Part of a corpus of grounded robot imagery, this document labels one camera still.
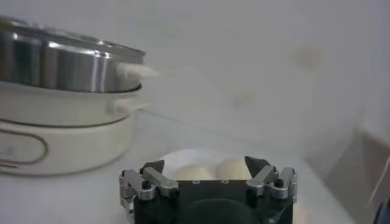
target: white cooker base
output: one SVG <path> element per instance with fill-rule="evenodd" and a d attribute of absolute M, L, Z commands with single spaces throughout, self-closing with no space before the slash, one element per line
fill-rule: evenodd
<path fill-rule="evenodd" d="M 96 127 L 35 127 L 0 121 L 0 172 L 52 175 L 110 162 L 128 149 L 133 115 Z"/>

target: screw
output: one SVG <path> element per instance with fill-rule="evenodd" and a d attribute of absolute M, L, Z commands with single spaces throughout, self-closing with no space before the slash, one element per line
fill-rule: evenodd
<path fill-rule="evenodd" d="M 283 187 L 285 185 L 285 182 L 282 179 L 277 179 L 274 183 L 275 187 Z"/>
<path fill-rule="evenodd" d="M 142 182 L 142 189 L 143 190 L 148 190 L 148 189 L 150 189 L 152 187 L 152 184 L 151 184 L 151 182 L 149 182 L 149 181 L 143 181 Z"/>

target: pot handle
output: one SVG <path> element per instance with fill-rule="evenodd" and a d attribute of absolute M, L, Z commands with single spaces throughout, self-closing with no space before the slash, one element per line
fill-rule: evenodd
<path fill-rule="evenodd" d="M 119 63 L 116 71 L 125 79 L 156 77 L 158 73 L 150 67 L 138 64 Z"/>
<path fill-rule="evenodd" d="M 143 97 L 130 97 L 126 99 L 118 99 L 115 101 L 116 111 L 127 110 L 128 112 L 133 112 L 135 110 L 148 107 L 151 104 L 150 100 Z"/>

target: white wall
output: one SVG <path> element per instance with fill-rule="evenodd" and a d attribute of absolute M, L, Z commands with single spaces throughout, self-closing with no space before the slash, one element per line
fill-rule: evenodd
<path fill-rule="evenodd" d="M 149 110 L 309 157 L 350 141 L 381 57 L 382 0 L 2 0 L 0 13 L 147 52 Z"/>

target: countertop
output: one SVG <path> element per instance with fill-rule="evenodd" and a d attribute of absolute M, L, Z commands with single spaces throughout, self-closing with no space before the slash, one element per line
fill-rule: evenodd
<path fill-rule="evenodd" d="M 310 167 L 294 155 L 147 111 L 137 112 L 136 118 L 129 151 L 108 165 L 53 177 L 0 174 L 0 223 L 125 223 L 119 204 L 120 172 L 139 169 L 145 162 L 194 147 L 264 158 L 277 167 L 294 167 L 298 172 L 298 202 L 307 214 L 308 223 L 354 223 Z"/>

